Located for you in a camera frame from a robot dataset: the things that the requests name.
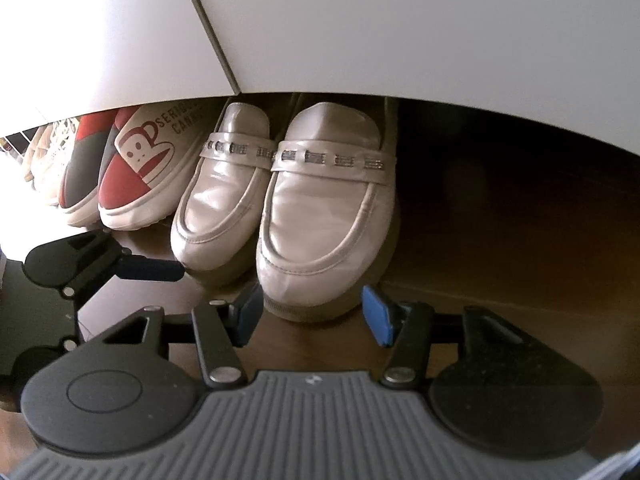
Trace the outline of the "white cabinet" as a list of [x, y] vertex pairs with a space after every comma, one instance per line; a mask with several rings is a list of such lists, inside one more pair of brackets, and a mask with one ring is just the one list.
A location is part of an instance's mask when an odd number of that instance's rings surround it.
[[1, 130], [146, 102], [338, 92], [639, 148], [639, 0], [1, 0]]

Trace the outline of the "white sneaker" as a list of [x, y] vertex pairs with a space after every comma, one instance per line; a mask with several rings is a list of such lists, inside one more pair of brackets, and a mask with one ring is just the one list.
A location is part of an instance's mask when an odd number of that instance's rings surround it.
[[78, 127], [77, 117], [39, 127], [24, 155], [24, 180], [48, 206], [58, 206], [64, 172], [72, 158]]

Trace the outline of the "cream loafer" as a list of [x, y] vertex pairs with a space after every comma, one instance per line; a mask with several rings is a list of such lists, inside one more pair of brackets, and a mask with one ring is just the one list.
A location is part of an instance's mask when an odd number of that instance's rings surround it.
[[230, 282], [252, 265], [275, 126], [265, 104], [230, 100], [205, 139], [170, 232], [172, 253], [192, 276]]
[[274, 155], [257, 245], [265, 307], [315, 323], [352, 310], [398, 237], [396, 102], [307, 96]]

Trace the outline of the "red grey slipper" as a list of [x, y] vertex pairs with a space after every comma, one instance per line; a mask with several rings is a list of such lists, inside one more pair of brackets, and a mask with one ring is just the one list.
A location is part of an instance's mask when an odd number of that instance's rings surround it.
[[206, 98], [121, 108], [102, 157], [98, 211], [114, 231], [137, 231], [172, 214], [226, 100]]
[[58, 206], [69, 226], [91, 226], [99, 220], [100, 167], [116, 115], [117, 110], [102, 110], [79, 119], [72, 156], [58, 193]]

